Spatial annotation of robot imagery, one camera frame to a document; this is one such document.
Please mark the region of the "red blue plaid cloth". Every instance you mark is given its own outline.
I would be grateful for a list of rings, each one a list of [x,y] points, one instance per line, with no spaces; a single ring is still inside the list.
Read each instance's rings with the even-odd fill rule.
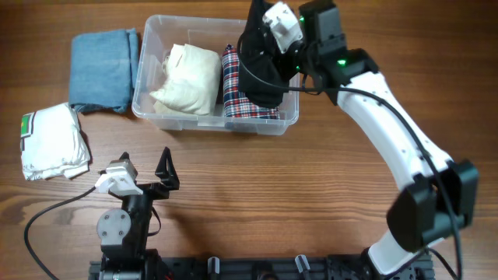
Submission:
[[[228,44],[222,55],[223,113],[225,117],[279,119],[279,110],[252,103],[239,90],[239,58],[237,49]]]

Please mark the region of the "cream cloth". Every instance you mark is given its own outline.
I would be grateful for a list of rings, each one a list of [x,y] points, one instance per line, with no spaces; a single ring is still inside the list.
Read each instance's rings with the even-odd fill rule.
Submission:
[[[175,44],[164,59],[165,83],[150,96],[155,112],[169,115],[212,115],[219,94],[222,65],[215,51]]]

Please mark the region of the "black cloth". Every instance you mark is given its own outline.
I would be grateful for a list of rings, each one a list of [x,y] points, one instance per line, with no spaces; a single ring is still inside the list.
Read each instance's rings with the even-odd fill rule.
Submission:
[[[287,87],[276,68],[273,58],[279,54],[278,46],[268,27],[264,26],[262,17],[272,7],[272,3],[254,0],[248,13],[246,26],[241,37],[239,59],[244,67],[239,70],[239,90],[254,104],[260,107],[276,108],[283,99],[285,91],[268,86]]]

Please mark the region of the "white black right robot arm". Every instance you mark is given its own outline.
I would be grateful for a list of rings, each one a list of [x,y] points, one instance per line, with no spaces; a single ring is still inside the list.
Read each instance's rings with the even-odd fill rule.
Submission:
[[[337,6],[312,1],[293,12],[278,2],[261,21],[287,68],[311,77],[314,91],[361,127],[395,179],[399,194],[386,215],[388,231],[366,250],[372,276],[393,278],[441,240],[459,240],[472,224],[478,170],[435,145],[395,99],[372,57],[347,47]]]

